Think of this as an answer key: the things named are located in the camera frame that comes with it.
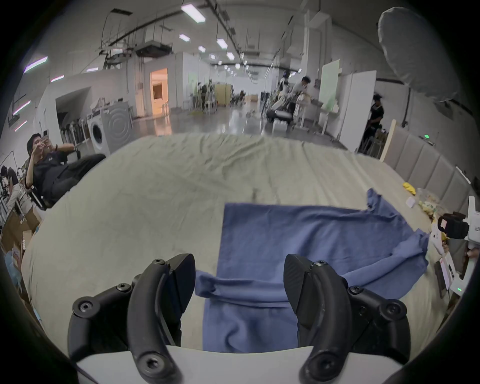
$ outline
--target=wrinkled sheet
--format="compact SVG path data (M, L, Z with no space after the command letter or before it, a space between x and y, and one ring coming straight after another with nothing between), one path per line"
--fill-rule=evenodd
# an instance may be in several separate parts
M209 299L203 348L258 353L297 347L296 316L283 287L289 253L328 262L349 286L400 299L427 269L428 240L373 189L363 211L225 204L216 276L197 271L195 284L195 293Z
M216 273L225 203L329 205L365 209L374 188L413 228L403 180L388 165L347 151L262 136L177 134L139 139L90 171L48 211L24 253L22 275L45 332L67 353L73 302L120 282L149 263L191 252ZM446 303L429 244L427 272L402 298L415 356L433 338ZM182 346L202 349L204 299L182 317Z

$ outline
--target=gray padded panel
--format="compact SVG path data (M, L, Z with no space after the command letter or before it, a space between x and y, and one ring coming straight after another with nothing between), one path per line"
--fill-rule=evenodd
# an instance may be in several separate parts
M436 194L439 199L442 199L454 171L455 167L452 166L444 156L440 156L433 170L432 177L428 180L427 190Z
M458 212L462 208L469 191L470 184L467 183L460 172L454 172L453 178L440 203L447 212Z
M424 145L408 182L415 188L425 188L437 165L440 154L430 145Z
M395 171L403 180L410 178L424 145L425 142L419 137L408 135L398 164L395 167Z
M392 141L386 152L384 163L387 163L391 168L395 169L402 154L403 147L407 141L408 132L401 129L400 127L395 127L393 131Z

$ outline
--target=person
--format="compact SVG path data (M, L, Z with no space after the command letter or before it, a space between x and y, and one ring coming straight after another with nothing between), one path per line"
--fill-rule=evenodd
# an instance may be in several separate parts
M365 132L363 133L363 137L361 140L361 147L364 148L363 152L366 153L370 144L368 139L370 137L375 136L377 129L380 128L380 122L384 116L384 107L380 101L382 97L379 94L373 95L374 104L370 108L370 118L367 121L367 127L365 128Z
M12 210L12 208L15 206L15 202L17 200L17 197L20 195L20 192L22 191L20 188L20 184L18 183L18 177L15 171L12 168L8 168L6 166L2 166L0 170L0 175L2 177L5 177L8 180L8 195L9 199L7 202L7 209L8 212Z
M308 95L308 93L307 93L308 84L310 84L310 77L308 77L308 76L302 77L301 82L296 83L294 86L292 86L289 89L289 96L290 97L295 97L295 100L296 100L297 97L302 93ZM295 101L291 101L288 104L287 112L289 112L293 115L293 112L295 112L295 106L296 106Z
M73 144L54 147L48 137L42 138L39 133L33 134L27 142L30 161L25 187L35 186L44 200L53 205L105 158L104 154L96 154L65 164L67 154L73 150Z
M202 110L205 110L205 97L207 96L207 85L202 85Z

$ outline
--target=man sitting in chair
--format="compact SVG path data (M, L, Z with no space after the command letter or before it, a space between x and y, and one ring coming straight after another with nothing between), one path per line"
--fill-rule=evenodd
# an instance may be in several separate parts
M73 151L73 144L54 147L48 137L42 138L39 133L33 134L27 142L30 162L25 186L27 188L35 186L50 206L53 206L89 170L105 158L105 155L97 154L66 164L68 153Z

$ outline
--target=blue cloth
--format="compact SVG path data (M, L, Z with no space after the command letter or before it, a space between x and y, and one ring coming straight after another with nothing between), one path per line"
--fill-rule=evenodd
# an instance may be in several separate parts
M197 271L205 301L203 348L269 352L297 347L297 318L283 287L289 253L325 260L349 286L389 299L425 272L428 235L373 189L368 209L225 204L217 276Z

